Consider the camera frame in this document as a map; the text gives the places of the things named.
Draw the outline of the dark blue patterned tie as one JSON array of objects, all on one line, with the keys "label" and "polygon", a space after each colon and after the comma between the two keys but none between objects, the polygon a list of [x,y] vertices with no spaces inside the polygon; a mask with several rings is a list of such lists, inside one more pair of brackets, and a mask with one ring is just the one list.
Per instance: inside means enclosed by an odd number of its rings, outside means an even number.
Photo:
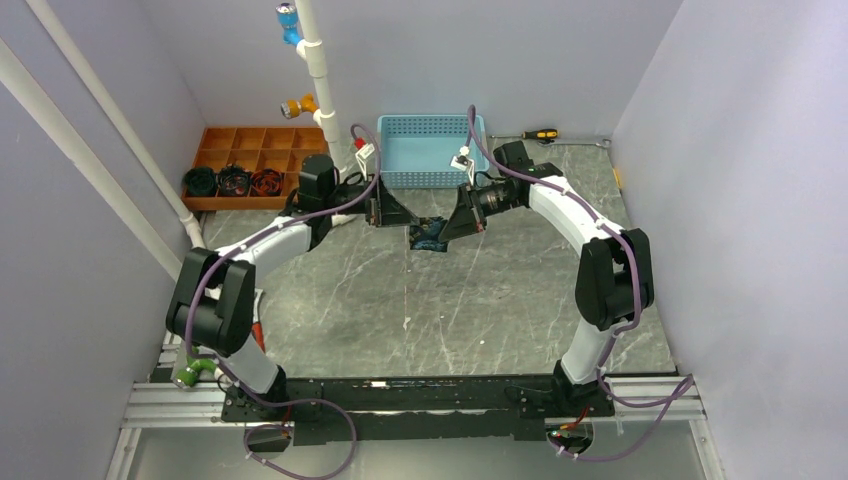
[{"label": "dark blue patterned tie", "polygon": [[439,240],[447,220],[441,216],[422,217],[418,225],[408,227],[409,248],[413,251],[446,253],[448,243]]}]

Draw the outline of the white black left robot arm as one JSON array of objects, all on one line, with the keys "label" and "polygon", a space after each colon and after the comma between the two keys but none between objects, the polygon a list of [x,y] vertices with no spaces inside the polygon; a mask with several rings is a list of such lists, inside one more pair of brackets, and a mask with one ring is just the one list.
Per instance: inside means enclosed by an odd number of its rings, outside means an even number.
[{"label": "white black left robot arm", "polygon": [[289,396],[284,369],[253,335],[256,282],[314,250],[336,214],[361,215],[377,228],[419,222],[378,174],[342,182],[333,160],[315,154],[302,162],[290,204],[268,226],[222,250],[194,247],[184,258],[166,329],[183,339],[188,352],[216,361],[248,394],[248,407],[261,419],[279,417]]}]

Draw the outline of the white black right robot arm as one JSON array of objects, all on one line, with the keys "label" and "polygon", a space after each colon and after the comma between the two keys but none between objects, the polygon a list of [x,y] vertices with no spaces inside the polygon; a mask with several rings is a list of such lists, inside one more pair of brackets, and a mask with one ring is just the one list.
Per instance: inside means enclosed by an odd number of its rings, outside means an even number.
[{"label": "white black right robot arm", "polygon": [[552,374],[551,401],[574,415],[601,390],[604,366],[618,335],[636,327],[653,304],[650,242],[638,228],[626,229],[591,206],[550,163],[535,163],[520,141],[494,151],[499,177],[473,182],[469,150],[461,148],[452,166],[467,171],[457,200],[439,233],[442,242],[481,233],[489,217],[526,207],[548,221],[579,256],[575,302],[582,317],[572,342]]}]

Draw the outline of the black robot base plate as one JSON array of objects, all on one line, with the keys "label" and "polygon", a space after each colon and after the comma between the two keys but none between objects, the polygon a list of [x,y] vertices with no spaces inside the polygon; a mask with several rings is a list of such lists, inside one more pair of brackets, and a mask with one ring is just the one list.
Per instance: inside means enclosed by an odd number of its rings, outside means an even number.
[{"label": "black robot base plate", "polygon": [[297,446],[356,437],[424,440],[507,437],[541,441],[558,422],[589,424],[615,408],[590,384],[562,390],[550,374],[290,378],[294,406],[256,403],[235,387],[225,393],[225,423],[290,422]]}]

